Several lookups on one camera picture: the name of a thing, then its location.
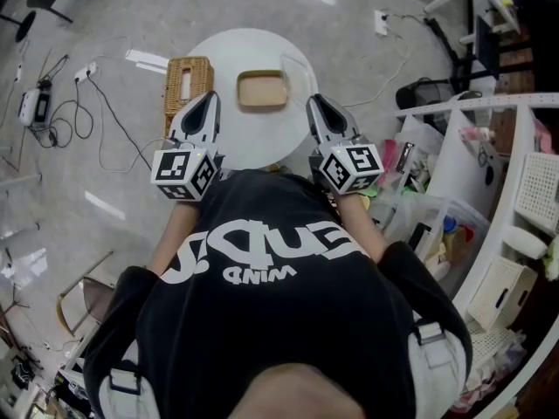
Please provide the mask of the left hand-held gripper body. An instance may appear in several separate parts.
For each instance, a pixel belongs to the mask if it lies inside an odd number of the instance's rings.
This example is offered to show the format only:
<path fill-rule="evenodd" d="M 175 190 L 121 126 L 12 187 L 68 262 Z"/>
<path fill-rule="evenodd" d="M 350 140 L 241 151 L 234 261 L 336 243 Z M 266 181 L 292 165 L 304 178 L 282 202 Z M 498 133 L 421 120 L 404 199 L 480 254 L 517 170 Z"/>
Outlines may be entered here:
<path fill-rule="evenodd" d="M 169 133 L 172 147 L 155 151 L 150 182 L 168 199 L 201 201 L 224 159 L 217 149 L 219 126 L 187 135 L 178 125 Z"/>

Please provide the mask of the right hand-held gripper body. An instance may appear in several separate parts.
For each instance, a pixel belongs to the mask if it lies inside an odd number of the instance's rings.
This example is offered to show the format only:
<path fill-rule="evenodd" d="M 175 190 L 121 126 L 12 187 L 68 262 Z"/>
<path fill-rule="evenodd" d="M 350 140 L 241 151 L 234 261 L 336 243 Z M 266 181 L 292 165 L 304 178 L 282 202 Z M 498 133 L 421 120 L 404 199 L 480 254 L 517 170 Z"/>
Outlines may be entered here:
<path fill-rule="evenodd" d="M 317 147 L 308 157 L 314 183 L 334 194 L 347 195 L 372 187 L 384 173 L 384 165 L 375 144 L 355 127 L 344 136 L 326 134 L 323 139 L 313 132 Z"/>

